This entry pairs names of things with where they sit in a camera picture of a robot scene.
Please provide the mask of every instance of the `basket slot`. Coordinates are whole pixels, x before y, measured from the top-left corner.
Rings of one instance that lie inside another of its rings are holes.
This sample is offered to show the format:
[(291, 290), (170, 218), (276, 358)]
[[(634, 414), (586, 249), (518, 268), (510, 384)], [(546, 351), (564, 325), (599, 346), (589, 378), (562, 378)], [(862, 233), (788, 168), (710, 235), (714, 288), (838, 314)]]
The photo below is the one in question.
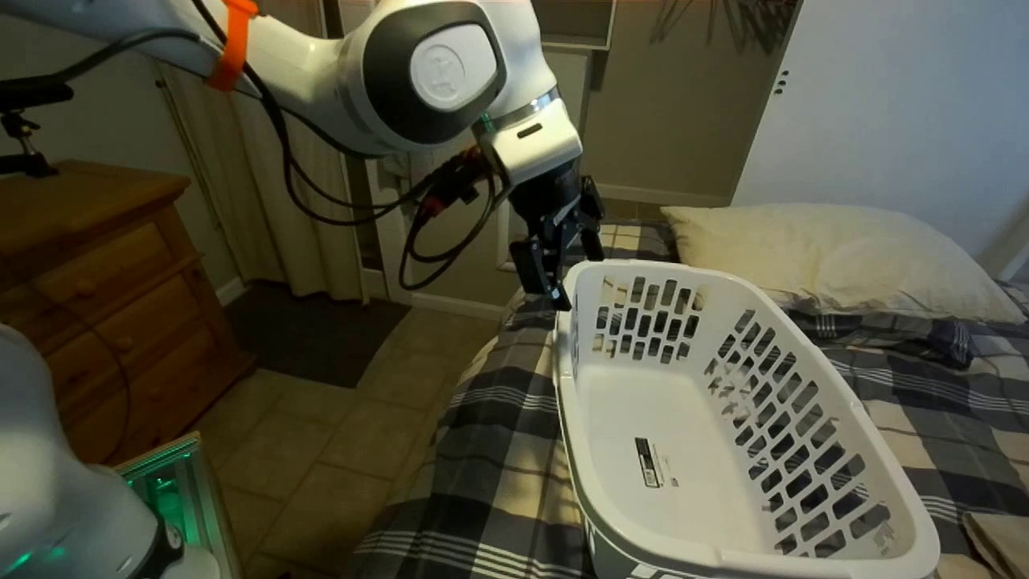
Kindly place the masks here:
[(828, 536), (823, 536), (818, 545), (812, 545), (812, 558), (833, 558), (844, 547), (843, 531), (833, 531)]
[(872, 506), (864, 515), (858, 515), (852, 524), (849, 524), (849, 535), (858, 540), (864, 536), (867, 531), (874, 531), (877, 524), (889, 522), (889, 507), (885, 506)]
[(818, 536), (828, 527), (828, 515), (817, 515), (807, 524), (799, 524), (799, 536), (810, 545), (812, 536)]
[(751, 321), (751, 308), (741, 308), (741, 314), (735, 320), (735, 335)]

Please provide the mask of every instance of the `bedsheet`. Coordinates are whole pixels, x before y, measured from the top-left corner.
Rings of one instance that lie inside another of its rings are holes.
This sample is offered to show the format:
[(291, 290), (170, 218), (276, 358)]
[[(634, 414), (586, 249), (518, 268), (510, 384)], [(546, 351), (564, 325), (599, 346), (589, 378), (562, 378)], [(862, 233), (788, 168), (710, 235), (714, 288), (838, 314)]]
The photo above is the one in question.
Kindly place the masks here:
[[(938, 572), (982, 577), (960, 515), (1029, 515), (1029, 325), (792, 320), (914, 480), (943, 540)], [(593, 577), (559, 441), (550, 329), (551, 311), (534, 298), (508, 314), (440, 417), (435, 461), (386, 507), (346, 577)]]

